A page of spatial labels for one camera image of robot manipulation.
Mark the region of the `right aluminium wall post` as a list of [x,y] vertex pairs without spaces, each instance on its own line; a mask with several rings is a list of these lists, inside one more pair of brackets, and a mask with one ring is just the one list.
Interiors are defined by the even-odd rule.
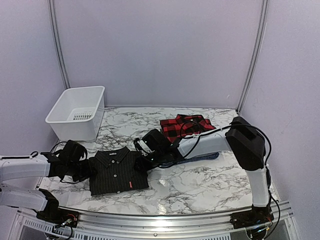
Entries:
[[245,77],[245,82],[244,82],[241,95],[236,108],[236,112],[239,115],[242,113],[244,109],[245,102],[249,94],[250,86],[254,78],[257,61],[259,58],[259,54],[261,51],[261,47],[262,47],[263,39],[265,35],[269,5],[270,5],[269,0],[263,0],[261,2],[261,8],[260,8],[260,14],[258,19],[258,26],[257,26],[257,32],[256,32],[254,46],[253,46],[253,51],[252,51],[251,59],[249,62],[248,71]]

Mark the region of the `aluminium front rail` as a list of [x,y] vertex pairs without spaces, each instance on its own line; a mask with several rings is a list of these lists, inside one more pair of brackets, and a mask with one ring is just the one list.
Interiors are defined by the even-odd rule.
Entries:
[[270,240],[299,240],[301,236],[288,201],[272,204],[274,220],[235,229],[235,210],[185,215],[125,215],[79,210],[77,226],[54,229],[54,224],[37,219],[36,213],[18,210],[10,240],[249,240],[266,227]]

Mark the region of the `aluminium wall post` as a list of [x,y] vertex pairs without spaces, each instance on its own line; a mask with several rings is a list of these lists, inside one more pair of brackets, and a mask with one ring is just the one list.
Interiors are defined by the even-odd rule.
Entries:
[[257,32],[256,32],[254,46],[253,46],[253,51],[252,51],[251,59],[249,62],[248,71],[245,77],[245,82],[244,82],[241,95],[236,108],[236,112],[239,115],[242,113],[244,109],[245,102],[249,94],[250,86],[254,78],[257,61],[259,58],[259,54],[261,51],[261,47],[262,47],[263,39],[265,35],[269,5],[270,5],[269,0],[263,0],[261,2],[261,8],[260,8],[260,14],[258,19],[258,26],[257,26]]
[[61,46],[59,27],[58,27],[58,18],[57,18],[57,12],[56,12],[56,3],[55,3],[55,0],[48,0],[47,4],[48,4],[49,20],[50,20],[50,25],[52,30],[54,48],[57,56],[58,67],[60,70],[63,86],[67,90],[71,87],[71,83],[69,80],[69,75],[68,75],[68,71],[65,64],[63,48]]

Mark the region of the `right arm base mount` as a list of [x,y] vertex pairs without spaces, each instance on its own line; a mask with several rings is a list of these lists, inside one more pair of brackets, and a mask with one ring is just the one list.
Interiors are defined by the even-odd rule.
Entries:
[[234,212],[230,215],[230,223],[233,225],[234,229],[252,227],[273,220],[273,212],[268,207],[252,206],[250,210]]

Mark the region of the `black pinstripe long sleeve shirt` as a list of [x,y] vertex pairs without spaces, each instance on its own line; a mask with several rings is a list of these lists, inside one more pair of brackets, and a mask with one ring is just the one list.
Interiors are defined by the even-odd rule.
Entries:
[[88,159],[94,173],[89,178],[89,190],[92,196],[118,194],[121,192],[144,190],[149,188],[148,174],[135,169],[138,151],[127,147],[110,151],[97,151]]

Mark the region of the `blue shirt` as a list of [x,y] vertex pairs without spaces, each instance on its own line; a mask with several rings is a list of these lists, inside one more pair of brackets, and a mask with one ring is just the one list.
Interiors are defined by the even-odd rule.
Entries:
[[220,155],[219,152],[215,152],[213,154],[206,155],[206,156],[198,156],[198,157],[192,157],[192,158],[188,158],[188,159],[178,160],[175,162],[163,163],[163,164],[159,165],[158,167],[162,168],[162,169],[166,169],[166,168],[170,168],[175,165],[180,165],[180,164],[185,164],[185,163],[192,163],[192,162],[198,162],[198,161],[203,161],[203,160],[214,160],[214,159],[218,158],[219,155]]

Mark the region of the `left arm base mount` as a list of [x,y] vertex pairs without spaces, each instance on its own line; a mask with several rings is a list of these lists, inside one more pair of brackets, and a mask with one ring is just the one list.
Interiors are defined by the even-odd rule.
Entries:
[[36,217],[40,220],[53,223],[58,227],[76,228],[80,213],[78,211],[58,208],[53,211],[35,211]]

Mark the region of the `red black plaid shirt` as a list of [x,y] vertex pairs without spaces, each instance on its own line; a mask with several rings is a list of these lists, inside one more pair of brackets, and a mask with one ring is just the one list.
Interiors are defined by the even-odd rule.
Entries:
[[178,114],[175,118],[163,119],[159,121],[162,134],[173,143],[176,139],[184,138],[188,135],[200,134],[216,127],[211,121],[201,114],[185,115]]

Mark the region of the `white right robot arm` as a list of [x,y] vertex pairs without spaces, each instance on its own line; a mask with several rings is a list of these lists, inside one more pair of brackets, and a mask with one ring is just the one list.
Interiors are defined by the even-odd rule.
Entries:
[[222,128],[191,134],[170,142],[157,129],[133,141],[140,153],[142,167],[169,168],[191,159],[205,159],[219,152],[231,151],[239,166],[245,170],[252,193],[252,207],[247,219],[258,224],[267,216],[271,202],[271,176],[268,169],[266,144],[270,140],[258,127],[241,116]]

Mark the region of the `white plastic bin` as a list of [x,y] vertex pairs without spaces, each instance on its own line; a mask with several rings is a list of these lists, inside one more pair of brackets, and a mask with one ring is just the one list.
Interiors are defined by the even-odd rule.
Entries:
[[101,85],[66,89],[45,122],[61,141],[95,141],[105,110],[104,92]]

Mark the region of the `left aluminium wall post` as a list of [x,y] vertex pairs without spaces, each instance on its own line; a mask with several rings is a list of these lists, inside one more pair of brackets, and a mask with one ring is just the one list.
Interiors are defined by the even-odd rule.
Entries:
[[71,83],[69,80],[69,75],[68,75],[68,71],[65,64],[63,48],[61,46],[59,27],[58,27],[58,18],[57,18],[57,12],[56,12],[56,3],[55,3],[55,0],[48,0],[47,4],[48,4],[49,20],[50,20],[50,25],[52,30],[54,48],[57,56],[58,67],[60,70],[63,86],[67,90],[71,87]]

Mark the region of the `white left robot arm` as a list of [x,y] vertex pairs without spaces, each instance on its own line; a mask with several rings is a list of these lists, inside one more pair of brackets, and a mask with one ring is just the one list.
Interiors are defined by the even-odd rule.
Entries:
[[90,178],[95,171],[90,167],[87,149],[76,141],[68,140],[55,152],[37,152],[30,155],[0,157],[0,204],[26,208],[44,213],[53,223],[63,219],[59,201],[45,189],[26,189],[5,182],[30,177],[53,178],[61,181],[66,176],[77,184]]

